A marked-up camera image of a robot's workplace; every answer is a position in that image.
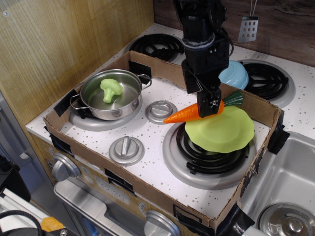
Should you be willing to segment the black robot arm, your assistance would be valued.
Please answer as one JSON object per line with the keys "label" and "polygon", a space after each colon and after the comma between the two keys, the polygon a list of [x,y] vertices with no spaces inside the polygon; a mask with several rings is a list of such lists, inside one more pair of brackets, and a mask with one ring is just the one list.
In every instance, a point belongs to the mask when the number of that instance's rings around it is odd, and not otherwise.
{"label": "black robot arm", "polygon": [[219,112],[220,73],[229,66],[233,43],[222,27],[226,8],[219,0],[175,0],[183,28],[186,58],[181,66],[188,93],[197,94],[197,111],[204,118]]}

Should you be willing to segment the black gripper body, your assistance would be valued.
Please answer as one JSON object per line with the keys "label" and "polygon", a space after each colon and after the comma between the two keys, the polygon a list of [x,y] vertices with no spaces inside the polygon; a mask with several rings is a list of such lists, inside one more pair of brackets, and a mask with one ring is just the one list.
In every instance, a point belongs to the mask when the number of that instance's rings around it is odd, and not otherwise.
{"label": "black gripper body", "polygon": [[221,36],[202,43],[183,39],[186,59],[182,70],[188,93],[219,90],[219,74],[229,64],[229,41]]}

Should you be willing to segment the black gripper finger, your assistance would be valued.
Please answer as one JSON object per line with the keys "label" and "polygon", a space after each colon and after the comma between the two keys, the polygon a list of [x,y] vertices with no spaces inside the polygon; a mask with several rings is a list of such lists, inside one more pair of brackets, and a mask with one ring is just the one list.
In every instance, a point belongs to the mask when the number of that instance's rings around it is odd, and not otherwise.
{"label": "black gripper finger", "polygon": [[220,103],[220,89],[210,92],[202,90],[197,93],[198,114],[201,118],[216,115],[219,112]]}

